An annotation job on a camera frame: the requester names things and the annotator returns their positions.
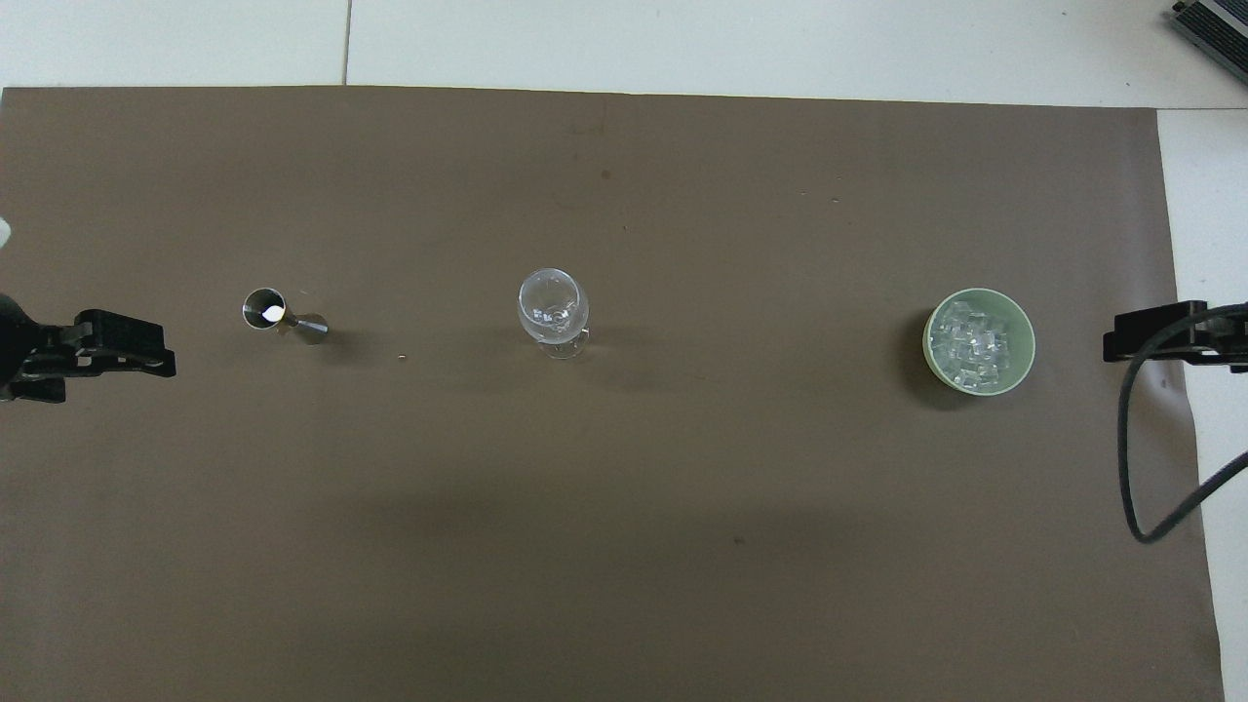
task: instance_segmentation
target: brown table surface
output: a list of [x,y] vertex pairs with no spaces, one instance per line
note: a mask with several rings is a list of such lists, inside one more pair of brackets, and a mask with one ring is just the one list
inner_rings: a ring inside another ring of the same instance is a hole
[[[1221,698],[1199,520],[1131,540],[1099,360],[1174,300],[1153,111],[6,89],[0,212],[35,320],[178,363],[0,407],[0,698]],[[515,319],[542,266],[570,362]],[[246,327],[260,286],[329,342]],[[920,353],[970,286],[1038,334],[1001,397]],[[1137,405],[1152,523],[1177,368]]]

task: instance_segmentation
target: cable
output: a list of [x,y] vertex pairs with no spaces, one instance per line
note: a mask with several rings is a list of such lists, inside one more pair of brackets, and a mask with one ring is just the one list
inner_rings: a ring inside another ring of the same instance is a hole
[[1127,375],[1122,378],[1122,390],[1118,392],[1118,488],[1122,491],[1122,508],[1127,513],[1127,528],[1131,530],[1131,536],[1134,536],[1136,541],[1141,543],[1156,543],[1161,541],[1163,536],[1169,533],[1172,528],[1191,515],[1192,510],[1196,510],[1206,497],[1213,495],[1214,491],[1226,485],[1236,473],[1248,467],[1248,451],[1244,451],[1229,463],[1222,466],[1209,480],[1201,483],[1191,495],[1184,497],[1178,503],[1178,507],[1174,507],[1173,512],[1158,522],[1153,531],[1144,533],[1139,530],[1139,521],[1136,517],[1136,505],[1131,498],[1131,476],[1127,472],[1127,410],[1131,403],[1131,387],[1136,383],[1136,376],[1139,375],[1139,368],[1144,365],[1144,361],[1156,353],[1162,344],[1166,344],[1179,332],[1216,317],[1244,314],[1248,314],[1248,304],[1224,305],[1172,322],[1148,337],[1148,341],[1131,358],[1131,365],[1127,366]]

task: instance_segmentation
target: jigger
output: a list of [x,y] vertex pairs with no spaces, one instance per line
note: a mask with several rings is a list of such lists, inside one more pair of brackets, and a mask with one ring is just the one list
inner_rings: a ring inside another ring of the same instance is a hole
[[286,297],[272,287],[255,290],[243,300],[242,319],[251,329],[266,330],[277,325],[292,327],[305,344],[321,344],[329,334],[324,317],[291,312]]

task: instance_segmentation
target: white tile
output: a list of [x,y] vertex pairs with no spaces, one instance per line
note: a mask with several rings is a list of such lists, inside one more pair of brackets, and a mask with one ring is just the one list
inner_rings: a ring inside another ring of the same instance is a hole
[[342,81],[347,0],[0,0],[0,86]]
[[[1158,114],[1179,300],[1248,301],[1248,110]],[[1188,368],[1201,478],[1248,451],[1248,375]],[[1248,475],[1201,508],[1227,700],[1248,701]]]
[[357,0],[348,81],[1248,106],[1168,0]]

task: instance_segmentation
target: green bowl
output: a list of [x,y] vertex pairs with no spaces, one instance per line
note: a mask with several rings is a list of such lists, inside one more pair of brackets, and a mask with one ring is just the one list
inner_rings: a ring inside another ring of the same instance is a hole
[[[940,370],[940,366],[936,365],[936,358],[932,357],[932,325],[945,311],[945,307],[952,305],[953,302],[966,302],[972,307],[983,310],[985,312],[1001,317],[1006,321],[1010,331],[1010,367],[1001,371],[1001,385],[997,386],[996,390],[978,392],[958,386],[953,382],[953,378],[946,376],[945,372]],[[936,305],[936,309],[932,310],[931,316],[927,317],[927,324],[924,325],[924,358],[927,360],[927,367],[936,373],[936,377],[938,377],[941,382],[953,390],[957,390],[958,392],[975,395],[977,397],[1001,395],[1002,392],[1010,392],[1017,387],[1018,383],[1027,377],[1027,373],[1031,372],[1031,365],[1036,361],[1036,330],[1032,329],[1031,320],[1027,319],[1027,312],[1023,312],[1022,307],[1020,307],[1018,304],[1008,296],[1002,295],[996,290],[988,290],[987,287],[968,287],[942,300],[941,304]]]

